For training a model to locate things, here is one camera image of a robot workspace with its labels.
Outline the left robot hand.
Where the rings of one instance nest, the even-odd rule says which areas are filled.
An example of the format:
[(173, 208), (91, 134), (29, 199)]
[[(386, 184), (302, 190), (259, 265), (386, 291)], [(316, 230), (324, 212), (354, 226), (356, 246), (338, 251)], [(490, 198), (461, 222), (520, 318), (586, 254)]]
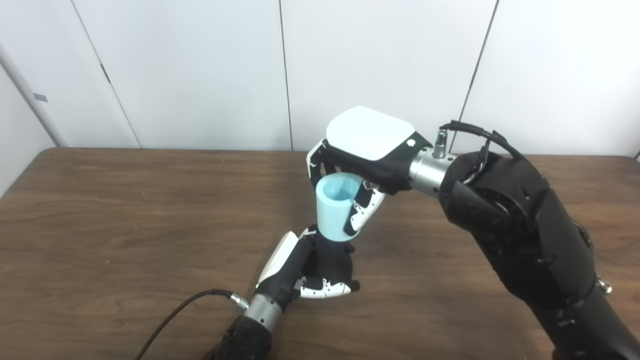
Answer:
[(299, 298), (326, 299), (358, 292), (354, 279), (355, 248), (350, 241), (332, 241), (317, 224), (300, 235), (287, 232), (270, 255), (254, 294), (272, 298), (283, 310)]

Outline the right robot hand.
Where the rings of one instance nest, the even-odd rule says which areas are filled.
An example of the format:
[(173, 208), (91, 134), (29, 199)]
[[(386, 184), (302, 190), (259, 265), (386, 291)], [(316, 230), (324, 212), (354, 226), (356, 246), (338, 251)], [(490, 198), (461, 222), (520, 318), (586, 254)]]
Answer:
[(313, 187), (340, 170), (359, 177), (342, 231), (351, 239), (373, 216), (386, 195), (410, 191), (410, 166), (430, 142), (407, 121), (359, 105), (330, 121), (326, 137), (307, 153)]

